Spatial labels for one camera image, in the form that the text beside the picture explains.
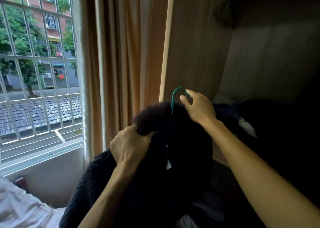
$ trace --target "wardrobe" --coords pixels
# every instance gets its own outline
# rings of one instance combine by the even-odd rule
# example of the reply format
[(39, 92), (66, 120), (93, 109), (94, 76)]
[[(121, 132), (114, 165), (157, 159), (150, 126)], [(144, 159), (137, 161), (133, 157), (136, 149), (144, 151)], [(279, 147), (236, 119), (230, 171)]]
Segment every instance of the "wardrobe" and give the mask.
[[(291, 106), (305, 99), (310, 111), (293, 118), (312, 119), (319, 66), (320, 0), (168, 0), (160, 101), (170, 101), (178, 86), (219, 103), (255, 98)], [(218, 148), (213, 155), (227, 165)]]

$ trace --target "curtain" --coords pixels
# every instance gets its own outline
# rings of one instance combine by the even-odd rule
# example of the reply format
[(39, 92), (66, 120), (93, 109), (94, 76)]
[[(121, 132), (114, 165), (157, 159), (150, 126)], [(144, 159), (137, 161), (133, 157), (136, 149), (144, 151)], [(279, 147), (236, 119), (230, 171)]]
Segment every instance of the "curtain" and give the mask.
[(140, 0), (73, 5), (85, 160), (91, 161), (146, 105), (149, 72), (141, 53), (148, 44), (141, 42)]

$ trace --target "black coat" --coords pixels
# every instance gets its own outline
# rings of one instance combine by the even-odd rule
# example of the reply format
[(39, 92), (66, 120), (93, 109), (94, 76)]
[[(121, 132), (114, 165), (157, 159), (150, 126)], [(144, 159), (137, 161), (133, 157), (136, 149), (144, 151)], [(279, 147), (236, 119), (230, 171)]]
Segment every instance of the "black coat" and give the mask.
[[(158, 133), (122, 196), (114, 227), (173, 227), (210, 184), (212, 139), (180, 104), (175, 104), (172, 116), (169, 102), (148, 106), (134, 121), (140, 135)], [(168, 160), (170, 169), (166, 169)], [(89, 164), (60, 228), (78, 227), (115, 166), (109, 149)]]

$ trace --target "white bedding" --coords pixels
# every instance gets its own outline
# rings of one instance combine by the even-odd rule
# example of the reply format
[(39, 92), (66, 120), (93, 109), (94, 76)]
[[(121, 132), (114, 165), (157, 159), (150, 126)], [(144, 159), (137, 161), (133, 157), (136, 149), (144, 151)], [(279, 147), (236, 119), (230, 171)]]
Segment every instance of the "white bedding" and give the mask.
[(0, 228), (57, 228), (64, 210), (49, 207), (0, 177)]

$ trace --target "sidewalk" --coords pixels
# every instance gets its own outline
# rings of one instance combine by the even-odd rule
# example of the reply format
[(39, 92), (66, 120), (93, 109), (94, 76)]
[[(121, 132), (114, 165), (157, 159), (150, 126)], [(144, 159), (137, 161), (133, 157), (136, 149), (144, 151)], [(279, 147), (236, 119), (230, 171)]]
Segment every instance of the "sidewalk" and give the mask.
[[(64, 95), (64, 94), (68, 94), (68, 88), (59, 88), (57, 89), (58, 91), (58, 95)], [(35, 95), (40, 96), (40, 91), (39, 90), (35, 90), (33, 91)], [(79, 87), (70, 87), (70, 93), (79, 93), (80, 92), (80, 88)], [(55, 96), (55, 90), (54, 89), (46, 89), (46, 90), (42, 90), (43, 96), (44, 97), (50, 97), (50, 96)], [(9, 100), (13, 101), (13, 100), (20, 100), (20, 99), (24, 99), (23, 93), (22, 91), (20, 92), (8, 92), (8, 96), (9, 96)], [(0, 102), (5, 102), (5, 95), (4, 94), (0, 94)]]

